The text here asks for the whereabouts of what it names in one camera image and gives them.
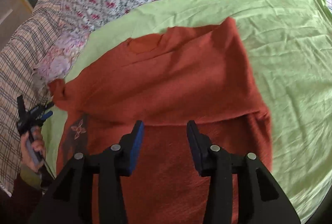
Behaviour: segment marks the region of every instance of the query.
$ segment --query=orange-red garment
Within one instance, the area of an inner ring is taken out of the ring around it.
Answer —
[[[232,18],[221,25],[174,27],[162,35],[128,39],[76,79],[56,80],[50,88],[55,105],[68,112],[58,172],[74,151],[98,154],[143,120],[136,169],[121,178],[131,224],[202,223],[209,179],[195,170],[188,120],[195,120],[214,144],[230,153],[254,152],[271,168],[269,111]],[[236,199],[235,189],[234,221]]]

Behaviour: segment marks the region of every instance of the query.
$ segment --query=green bed sheet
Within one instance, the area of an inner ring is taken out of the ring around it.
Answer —
[[[302,223],[332,183],[332,16],[325,0],[160,0],[93,32],[66,82],[129,37],[236,20],[271,110],[272,174]],[[53,108],[43,135],[51,169],[67,114]]]

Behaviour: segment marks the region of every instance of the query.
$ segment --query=red flower print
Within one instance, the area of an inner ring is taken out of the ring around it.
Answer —
[[[99,15],[96,15],[96,14],[92,14],[91,17],[92,17],[93,19],[99,19],[99,18],[100,18]]]
[[[107,8],[112,9],[115,6],[115,3],[106,2],[106,6],[107,6]]]
[[[94,4],[96,4],[96,3],[97,3],[97,1],[96,1],[96,0],[89,0],[89,2],[90,2],[90,3],[94,3]]]
[[[83,125],[83,119],[79,122],[78,126],[71,126],[70,127],[72,131],[76,132],[74,139],[77,139],[80,136],[81,133],[86,132],[85,128],[83,128],[82,125]]]

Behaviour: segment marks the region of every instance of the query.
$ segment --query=checkered cloth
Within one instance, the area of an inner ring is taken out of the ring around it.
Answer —
[[[23,95],[27,109],[46,100],[47,92],[34,87],[31,74],[60,34],[60,7],[61,0],[38,0],[0,53],[0,185],[7,193],[21,164],[16,98]]]

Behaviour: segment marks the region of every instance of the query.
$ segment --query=human hand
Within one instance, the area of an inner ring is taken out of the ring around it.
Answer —
[[[35,152],[40,152],[43,158],[46,158],[46,148],[43,141],[43,137],[40,133],[40,128],[36,127],[32,133],[34,136],[34,142],[31,144],[32,149]],[[26,147],[26,141],[29,139],[29,132],[26,132],[21,136],[21,152],[22,152],[22,163],[29,167],[34,172],[38,172],[39,168],[44,165],[44,160],[42,160],[37,166],[34,164],[29,151]]]

